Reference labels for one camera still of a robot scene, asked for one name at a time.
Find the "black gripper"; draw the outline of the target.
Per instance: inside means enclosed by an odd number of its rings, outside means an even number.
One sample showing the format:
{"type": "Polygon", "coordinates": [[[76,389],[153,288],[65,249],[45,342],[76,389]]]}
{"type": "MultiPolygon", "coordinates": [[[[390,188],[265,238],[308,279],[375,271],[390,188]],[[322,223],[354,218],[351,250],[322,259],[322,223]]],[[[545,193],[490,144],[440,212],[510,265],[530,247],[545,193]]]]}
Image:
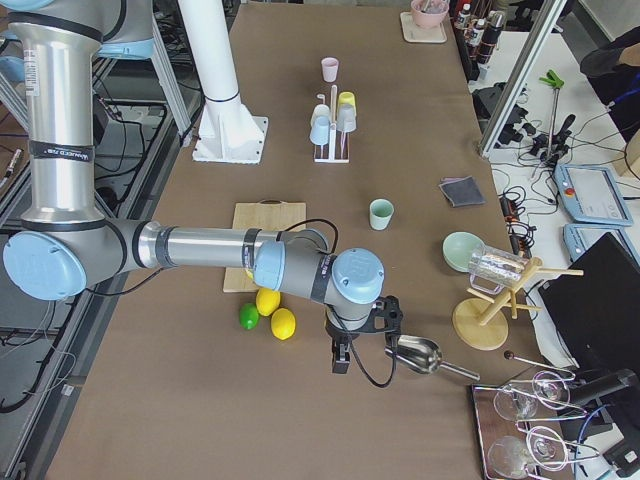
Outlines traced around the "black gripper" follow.
{"type": "Polygon", "coordinates": [[[396,346],[403,312],[395,296],[378,297],[371,304],[326,305],[325,329],[332,339],[333,374],[346,374],[350,366],[348,338],[360,334],[383,334],[387,346],[396,346]]]}

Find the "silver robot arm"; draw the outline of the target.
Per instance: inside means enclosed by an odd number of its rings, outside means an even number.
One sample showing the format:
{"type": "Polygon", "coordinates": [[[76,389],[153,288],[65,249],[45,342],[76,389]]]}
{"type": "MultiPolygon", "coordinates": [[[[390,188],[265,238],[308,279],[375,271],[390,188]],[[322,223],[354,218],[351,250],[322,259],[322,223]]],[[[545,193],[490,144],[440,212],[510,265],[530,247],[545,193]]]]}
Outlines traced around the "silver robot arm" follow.
{"type": "Polygon", "coordinates": [[[336,253],[309,226],[180,228],[97,209],[92,61],[154,54],[150,2],[9,1],[6,9],[23,48],[32,203],[3,262],[24,293],[59,300],[134,269],[239,267],[261,287],[325,307],[334,372],[358,360],[353,342],[375,333],[377,319],[387,355],[397,356],[402,312],[397,298],[383,295],[383,265],[366,249],[336,253]]]}

